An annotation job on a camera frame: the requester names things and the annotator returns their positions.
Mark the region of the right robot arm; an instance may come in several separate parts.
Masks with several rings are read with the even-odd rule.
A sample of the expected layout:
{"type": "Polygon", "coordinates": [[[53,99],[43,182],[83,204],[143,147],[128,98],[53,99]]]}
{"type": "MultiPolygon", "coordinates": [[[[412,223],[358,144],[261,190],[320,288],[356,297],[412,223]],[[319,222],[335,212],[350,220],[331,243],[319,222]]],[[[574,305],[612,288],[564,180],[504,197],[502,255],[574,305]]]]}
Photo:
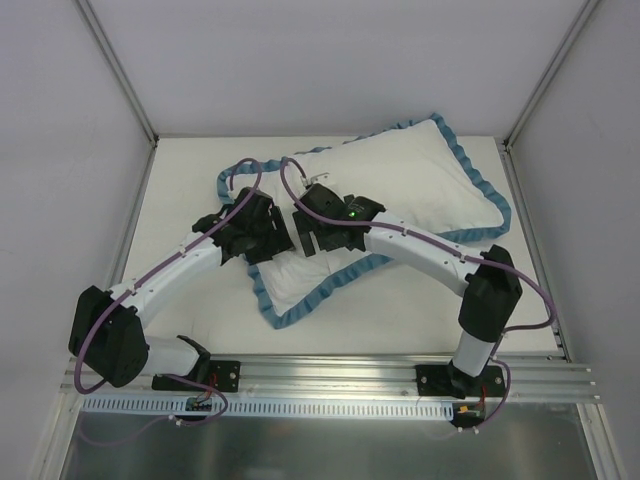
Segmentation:
{"type": "Polygon", "coordinates": [[[462,299],[462,333],[452,360],[427,384],[463,399],[484,382],[483,370],[522,296],[509,252],[466,248],[419,229],[363,196],[339,197],[321,185],[294,200],[294,223],[304,253],[341,248],[382,255],[446,286],[462,299]]]}

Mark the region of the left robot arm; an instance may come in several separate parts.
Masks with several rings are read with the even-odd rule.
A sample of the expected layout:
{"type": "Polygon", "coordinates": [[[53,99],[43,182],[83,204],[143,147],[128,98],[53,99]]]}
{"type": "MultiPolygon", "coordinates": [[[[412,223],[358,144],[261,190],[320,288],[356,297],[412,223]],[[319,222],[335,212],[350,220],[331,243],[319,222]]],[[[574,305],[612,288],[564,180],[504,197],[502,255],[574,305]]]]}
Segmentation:
{"type": "Polygon", "coordinates": [[[160,389],[197,390],[213,385],[206,348],[179,335],[158,338],[145,329],[169,300],[197,276],[243,257],[251,265],[292,250],[280,208],[268,194],[245,187],[231,205],[197,220],[165,259],[141,277],[106,290],[90,286],[77,301],[68,349],[76,359],[74,386],[84,366],[115,388],[151,375],[160,389]]]}

